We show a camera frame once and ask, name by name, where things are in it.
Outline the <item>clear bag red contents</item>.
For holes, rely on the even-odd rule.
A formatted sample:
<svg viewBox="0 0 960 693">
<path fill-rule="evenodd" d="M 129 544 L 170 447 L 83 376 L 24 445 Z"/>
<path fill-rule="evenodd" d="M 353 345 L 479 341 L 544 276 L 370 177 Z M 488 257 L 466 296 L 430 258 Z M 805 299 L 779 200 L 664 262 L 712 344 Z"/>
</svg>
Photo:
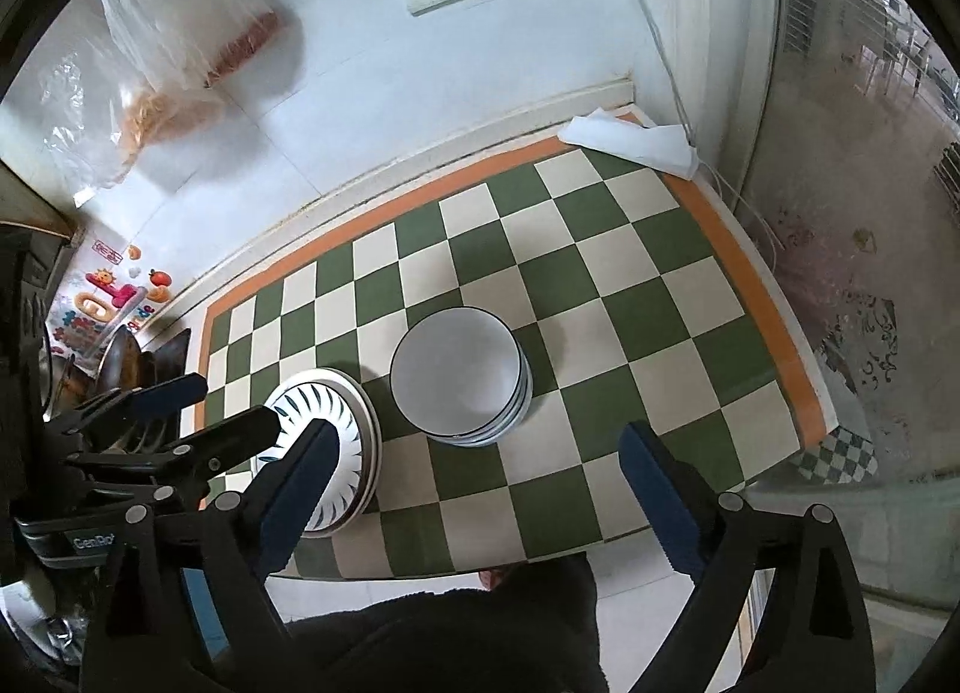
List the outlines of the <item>clear bag red contents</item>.
<svg viewBox="0 0 960 693">
<path fill-rule="evenodd" d="M 156 90 L 210 87 L 283 27 L 266 0 L 99 1 L 110 38 Z"/>
</svg>

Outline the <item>black range hood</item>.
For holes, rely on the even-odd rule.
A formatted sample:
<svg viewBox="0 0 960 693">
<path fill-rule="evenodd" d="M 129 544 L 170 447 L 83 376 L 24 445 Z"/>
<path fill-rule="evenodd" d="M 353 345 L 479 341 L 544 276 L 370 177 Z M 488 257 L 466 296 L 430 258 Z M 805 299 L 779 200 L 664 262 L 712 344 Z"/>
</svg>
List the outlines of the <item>black range hood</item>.
<svg viewBox="0 0 960 693">
<path fill-rule="evenodd" d="M 41 422 L 39 365 L 47 308 L 75 227 L 2 165 L 2 433 Z"/>
</svg>

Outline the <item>clear bag orange contents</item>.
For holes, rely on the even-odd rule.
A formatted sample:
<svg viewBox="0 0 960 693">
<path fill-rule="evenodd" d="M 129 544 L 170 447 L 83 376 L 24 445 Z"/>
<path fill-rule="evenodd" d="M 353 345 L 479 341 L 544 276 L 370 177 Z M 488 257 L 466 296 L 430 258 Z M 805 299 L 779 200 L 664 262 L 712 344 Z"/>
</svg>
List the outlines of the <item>clear bag orange contents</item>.
<svg viewBox="0 0 960 693">
<path fill-rule="evenodd" d="M 49 56 L 37 82 L 44 145 L 74 196 L 116 186 L 146 147 L 212 126 L 224 113 L 212 90 L 156 90 L 122 56 L 89 46 Z"/>
</svg>

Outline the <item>colourful wall stickers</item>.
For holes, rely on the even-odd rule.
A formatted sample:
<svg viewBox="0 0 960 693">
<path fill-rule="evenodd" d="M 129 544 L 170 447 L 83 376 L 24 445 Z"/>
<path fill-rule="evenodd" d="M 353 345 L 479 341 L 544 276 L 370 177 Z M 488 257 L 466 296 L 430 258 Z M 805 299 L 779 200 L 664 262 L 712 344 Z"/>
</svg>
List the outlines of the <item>colourful wall stickers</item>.
<svg viewBox="0 0 960 693">
<path fill-rule="evenodd" d="M 172 275 L 149 267 L 139 246 L 89 228 L 47 313 L 53 353 L 96 360 L 117 329 L 138 334 L 171 301 L 172 287 Z"/>
</svg>

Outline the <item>green checkered table mat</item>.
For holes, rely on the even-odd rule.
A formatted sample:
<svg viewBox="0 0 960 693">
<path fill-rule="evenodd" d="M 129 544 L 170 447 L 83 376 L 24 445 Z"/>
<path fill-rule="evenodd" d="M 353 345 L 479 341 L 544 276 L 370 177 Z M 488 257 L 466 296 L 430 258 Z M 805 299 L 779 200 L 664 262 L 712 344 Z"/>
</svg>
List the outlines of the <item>green checkered table mat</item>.
<svg viewBox="0 0 960 693">
<path fill-rule="evenodd" d="M 540 140 L 433 179 L 213 301 L 201 425 L 327 413 L 347 470 L 290 563 L 420 578 L 620 539 L 643 420 L 711 487 L 871 475 L 788 301 L 701 183 Z"/>
</svg>

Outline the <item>white floral plate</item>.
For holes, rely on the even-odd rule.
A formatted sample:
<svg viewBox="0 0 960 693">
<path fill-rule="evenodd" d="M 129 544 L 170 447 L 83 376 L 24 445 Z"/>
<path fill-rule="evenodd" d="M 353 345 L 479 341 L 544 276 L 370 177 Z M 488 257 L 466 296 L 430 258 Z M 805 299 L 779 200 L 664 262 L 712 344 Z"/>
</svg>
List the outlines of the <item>white floral plate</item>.
<svg viewBox="0 0 960 693">
<path fill-rule="evenodd" d="M 381 423 L 370 396 L 351 376 L 335 368 L 313 368 L 285 379 L 265 400 L 280 420 L 277 442 L 251 459 L 256 477 L 291 449 L 309 422 L 334 425 L 340 454 L 331 480 L 304 528 L 304 537 L 322 539 L 347 527 L 370 504 L 381 473 Z"/>
</svg>

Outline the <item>blue leaf pattern plate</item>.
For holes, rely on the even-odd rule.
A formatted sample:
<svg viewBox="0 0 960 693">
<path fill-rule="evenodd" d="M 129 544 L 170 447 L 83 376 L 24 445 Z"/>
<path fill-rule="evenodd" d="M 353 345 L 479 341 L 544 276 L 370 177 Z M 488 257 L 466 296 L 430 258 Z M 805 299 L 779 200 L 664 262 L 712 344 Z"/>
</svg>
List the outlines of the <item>blue leaf pattern plate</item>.
<svg viewBox="0 0 960 693">
<path fill-rule="evenodd" d="M 373 498 L 381 469 L 381 425 L 373 402 L 347 373 L 314 368 L 286 379 L 265 407 L 277 441 L 252 457 L 252 485 L 265 485 L 263 530 L 331 537 Z"/>
</svg>

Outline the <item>black induction cooktop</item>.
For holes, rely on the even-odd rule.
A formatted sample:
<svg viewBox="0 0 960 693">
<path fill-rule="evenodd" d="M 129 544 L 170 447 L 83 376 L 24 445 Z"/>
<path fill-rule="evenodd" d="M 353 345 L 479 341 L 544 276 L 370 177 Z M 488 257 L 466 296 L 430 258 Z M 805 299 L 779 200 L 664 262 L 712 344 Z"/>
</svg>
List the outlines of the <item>black induction cooktop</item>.
<svg viewBox="0 0 960 693">
<path fill-rule="evenodd" d="M 166 383 L 171 379 L 184 376 L 190 334 L 192 334 L 190 329 L 184 329 L 159 349 L 143 354 L 146 360 L 146 378 L 151 384 Z"/>
</svg>

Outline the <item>folded white cloth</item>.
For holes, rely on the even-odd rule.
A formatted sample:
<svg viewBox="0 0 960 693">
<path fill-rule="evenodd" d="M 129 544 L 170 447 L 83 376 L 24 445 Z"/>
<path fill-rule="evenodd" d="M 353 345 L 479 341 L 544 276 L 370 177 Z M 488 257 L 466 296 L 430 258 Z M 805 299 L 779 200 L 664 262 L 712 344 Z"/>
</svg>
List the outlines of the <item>folded white cloth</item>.
<svg viewBox="0 0 960 693">
<path fill-rule="evenodd" d="M 575 116 L 556 137 L 568 145 L 633 161 L 683 181 L 692 181 L 700 166 L 697 150 L 681 124 L 644 127 L 604 110 Z"/>
</svg>

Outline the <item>frosted glass sliding door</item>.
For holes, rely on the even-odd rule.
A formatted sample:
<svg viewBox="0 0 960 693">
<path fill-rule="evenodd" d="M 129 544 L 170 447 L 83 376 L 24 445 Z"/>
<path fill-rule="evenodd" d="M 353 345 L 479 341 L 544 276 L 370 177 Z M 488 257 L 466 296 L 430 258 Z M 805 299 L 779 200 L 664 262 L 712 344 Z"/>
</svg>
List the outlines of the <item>frosted glass sliding door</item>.
<svg viewBox="0 0 960 693">
<path fill-rule="evenodd" d="M 836 512 L 889 688 L 958 602 L 957 71 L 908 0 L 748 0 L 745 18 L 739 211 L 835 411 L 760 491 Z"/>
</svg>

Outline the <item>white bowl dark rim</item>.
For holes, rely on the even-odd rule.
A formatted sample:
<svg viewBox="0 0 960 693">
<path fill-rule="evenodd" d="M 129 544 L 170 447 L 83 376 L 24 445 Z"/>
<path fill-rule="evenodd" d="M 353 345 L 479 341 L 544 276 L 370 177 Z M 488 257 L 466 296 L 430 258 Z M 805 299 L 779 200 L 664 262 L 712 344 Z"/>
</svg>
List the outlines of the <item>white bowl dark rim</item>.
<svg viewBox="0 0 960 693">
<path fill-rule="evenodd" d="M 483 448 L 523 423 L 534 378 L 505 321 L 455 306 L 428 314 L 400 339 L 389 386 L 405 422 L 428 438 Z"/>
</svg>

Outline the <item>black frying pan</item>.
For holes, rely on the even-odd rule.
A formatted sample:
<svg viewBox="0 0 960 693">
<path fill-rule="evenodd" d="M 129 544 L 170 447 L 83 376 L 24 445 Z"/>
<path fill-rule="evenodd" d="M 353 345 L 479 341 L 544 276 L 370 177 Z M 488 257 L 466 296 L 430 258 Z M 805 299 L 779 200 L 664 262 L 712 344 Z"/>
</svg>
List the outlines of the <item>black frying pan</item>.
<svg viewBox="0 0 960 693">
<path fill-rule="evenodd" d="M 98 368 L 94 392 L 148 388 L 156 383 L 155 357 L 144 352 L 135 335 L 121 326 L 110 338 Z"/>
</svg>

